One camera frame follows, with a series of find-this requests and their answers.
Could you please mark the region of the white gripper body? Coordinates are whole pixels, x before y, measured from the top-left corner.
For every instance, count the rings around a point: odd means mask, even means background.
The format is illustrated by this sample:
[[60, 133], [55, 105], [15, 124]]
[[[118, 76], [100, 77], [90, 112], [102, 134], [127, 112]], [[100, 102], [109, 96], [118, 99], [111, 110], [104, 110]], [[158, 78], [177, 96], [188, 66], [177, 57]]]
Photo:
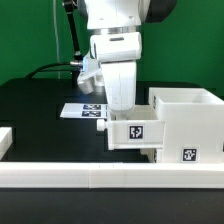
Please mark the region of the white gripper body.
[[101, 71], [109, 111], [114, 115], [131, 113], [136, 96], [136, 62], [102, 63]]

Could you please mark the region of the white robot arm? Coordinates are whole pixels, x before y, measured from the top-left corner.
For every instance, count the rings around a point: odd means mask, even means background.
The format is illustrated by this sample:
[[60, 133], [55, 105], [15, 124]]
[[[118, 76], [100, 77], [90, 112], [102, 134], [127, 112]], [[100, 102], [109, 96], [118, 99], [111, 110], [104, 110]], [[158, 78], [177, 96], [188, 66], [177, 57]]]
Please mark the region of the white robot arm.
[[90, 48], [78, 78], [81, 89], [103, 79], [109, 111], [118, 116], [132, 112], [136, 95], [136, 61], [141, 58], [140, 26], [165, 20], [177, 0], [77, 0], [87, 19]]

